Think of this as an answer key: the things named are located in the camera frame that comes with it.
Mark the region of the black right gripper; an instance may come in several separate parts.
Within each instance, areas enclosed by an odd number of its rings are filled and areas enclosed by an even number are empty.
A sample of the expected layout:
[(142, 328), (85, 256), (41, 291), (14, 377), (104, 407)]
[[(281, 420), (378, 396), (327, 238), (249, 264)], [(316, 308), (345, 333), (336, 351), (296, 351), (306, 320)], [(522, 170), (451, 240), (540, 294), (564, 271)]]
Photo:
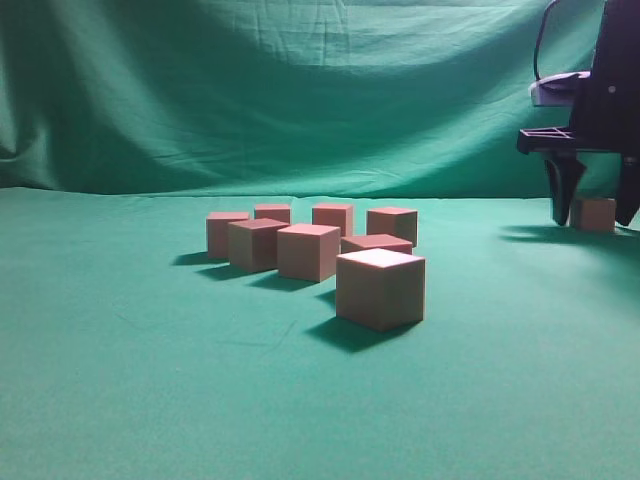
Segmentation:
[[(628, 226), (639, 211), (639, 3), (604, 3), (590, 78), (579, 90), (564, 127), (522, 129), (517, 150), (621, 154), (615, 220)], [(544, 159), (551, 216), (565, 225), (586, 171), (574, 152), (548, 152)]]

